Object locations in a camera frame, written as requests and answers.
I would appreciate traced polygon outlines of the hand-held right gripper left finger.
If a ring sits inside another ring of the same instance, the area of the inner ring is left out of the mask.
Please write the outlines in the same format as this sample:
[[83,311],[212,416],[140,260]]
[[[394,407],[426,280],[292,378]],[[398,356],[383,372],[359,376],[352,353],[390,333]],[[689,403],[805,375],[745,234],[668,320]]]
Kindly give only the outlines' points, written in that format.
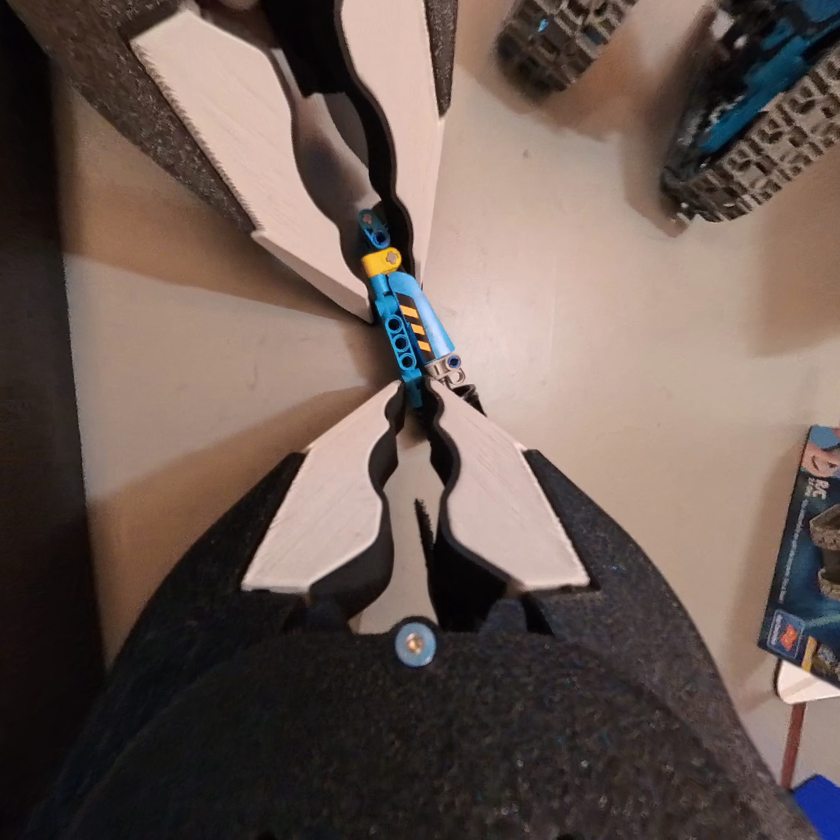
[[406,410],[394,381],[316,438],[302,453],[241,581],[245,592],[332,601],[362,613],[389,585],[394,542],[384,488],[398,465]]

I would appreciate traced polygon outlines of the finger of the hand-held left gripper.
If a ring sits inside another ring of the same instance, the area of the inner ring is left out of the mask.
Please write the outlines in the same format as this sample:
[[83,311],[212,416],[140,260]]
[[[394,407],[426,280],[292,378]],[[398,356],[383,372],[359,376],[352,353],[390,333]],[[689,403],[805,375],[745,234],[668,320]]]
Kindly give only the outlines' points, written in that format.
[[404,259],[424,280],[445,132],[427,5],[344,1],[336,16],[373,188]]
[[298,169],[287,95],[269,55],[181,7],[130,40],[133,53],[254,225],[252,239],[364,322],[364,281]]

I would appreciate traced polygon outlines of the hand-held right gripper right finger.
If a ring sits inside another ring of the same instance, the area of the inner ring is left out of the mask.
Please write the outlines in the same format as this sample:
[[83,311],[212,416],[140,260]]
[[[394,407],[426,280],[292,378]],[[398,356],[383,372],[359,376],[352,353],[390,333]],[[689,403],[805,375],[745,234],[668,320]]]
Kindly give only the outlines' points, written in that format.
[[592,578],[526,448],[437,381],[427,381],[427,410],[446,543],[518,593],[590,587]]

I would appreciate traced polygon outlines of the blue toy brick arm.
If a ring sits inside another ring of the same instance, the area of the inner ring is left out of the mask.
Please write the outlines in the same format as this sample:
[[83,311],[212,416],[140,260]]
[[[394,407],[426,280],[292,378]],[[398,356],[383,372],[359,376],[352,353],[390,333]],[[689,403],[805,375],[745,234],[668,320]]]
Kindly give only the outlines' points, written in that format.
[[425,379],[438,382],[477,411],[478,391],[468,382],[463,360],[417,279],[402,269],[403,258],[375,210],[358,215],[364,254],[361,264],[370,283],[374,313],[381,324],[416,410],[424,404]]

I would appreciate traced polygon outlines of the grey desk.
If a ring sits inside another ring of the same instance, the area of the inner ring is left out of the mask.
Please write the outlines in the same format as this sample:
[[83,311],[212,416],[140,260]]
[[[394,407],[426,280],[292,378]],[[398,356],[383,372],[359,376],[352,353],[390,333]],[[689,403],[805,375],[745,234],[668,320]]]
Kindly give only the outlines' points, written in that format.
[[[572,89],[501,75],[459,2],[423,283],[490,417],[654,561],[774,777],[755,640],[808,427],[838,425],[838,150],[726,224],[658,174],[704,2],[638,2]],[[268,257],[56,74],[70,336],[112,662],[189,546],[391,379],[382,336]]]

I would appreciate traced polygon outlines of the dark blue robot kit box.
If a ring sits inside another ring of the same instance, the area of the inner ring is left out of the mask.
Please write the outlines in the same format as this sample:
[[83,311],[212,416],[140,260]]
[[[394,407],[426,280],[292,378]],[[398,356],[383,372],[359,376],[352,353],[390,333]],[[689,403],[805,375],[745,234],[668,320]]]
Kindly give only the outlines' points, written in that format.
[[758,647],[838,691],[838,427],[814,425],[808,430]]

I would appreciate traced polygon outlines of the white card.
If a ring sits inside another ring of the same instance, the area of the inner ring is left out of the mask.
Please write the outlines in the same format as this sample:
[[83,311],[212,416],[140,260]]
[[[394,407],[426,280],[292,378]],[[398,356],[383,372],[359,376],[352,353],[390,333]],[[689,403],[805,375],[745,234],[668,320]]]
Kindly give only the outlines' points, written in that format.
[[778,698],[789,706],[839,698],[839,688],[804,668],[782,659],[773,678]]

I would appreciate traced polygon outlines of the blue tracked toy robot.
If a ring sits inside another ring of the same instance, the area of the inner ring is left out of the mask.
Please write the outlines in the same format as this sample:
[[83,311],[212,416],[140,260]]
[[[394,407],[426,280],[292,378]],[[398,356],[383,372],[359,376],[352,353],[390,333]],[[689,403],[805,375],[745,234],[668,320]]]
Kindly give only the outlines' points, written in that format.
[[[497,37],[500,65],[534,97],[565,91],[636,4],[515,2]],[[682,224],[749,214],[838,145],[839,2],[704,4],[659,177]]]

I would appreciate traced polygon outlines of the brown wooden strip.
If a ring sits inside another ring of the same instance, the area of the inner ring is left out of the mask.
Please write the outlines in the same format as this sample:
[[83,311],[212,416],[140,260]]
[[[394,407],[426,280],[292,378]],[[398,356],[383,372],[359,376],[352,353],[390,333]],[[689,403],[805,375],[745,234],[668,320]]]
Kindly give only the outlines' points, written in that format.
[[793,790],[795,769],[802,742],[802,730],[805,719],[806,703],[791,705],[791,714],[787,728],[784,752],[780,767],[780,784],[787,790]]

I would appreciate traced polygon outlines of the blue plastic bin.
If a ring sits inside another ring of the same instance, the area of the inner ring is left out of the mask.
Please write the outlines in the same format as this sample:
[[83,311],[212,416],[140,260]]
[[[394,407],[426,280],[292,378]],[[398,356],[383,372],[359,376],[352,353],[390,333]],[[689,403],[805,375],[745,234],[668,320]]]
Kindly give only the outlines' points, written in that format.
[[815,829],[825,835],[839,831],[839,787],[815,774],[793,789],[793,797]]

